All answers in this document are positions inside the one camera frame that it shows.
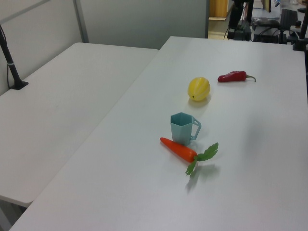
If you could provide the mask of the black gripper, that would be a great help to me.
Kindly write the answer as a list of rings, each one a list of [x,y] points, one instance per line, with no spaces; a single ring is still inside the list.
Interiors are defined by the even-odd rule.
[[[230,27],[237,27],[240,18],[242,16],[242,5],[234,5],[231,9],[231,13],[230,13],[230,20],[229,20],[229,24],[228,24],[228,34],[227,34],[227,38],[234,38],[235,36],[235,29],[230,29]]]

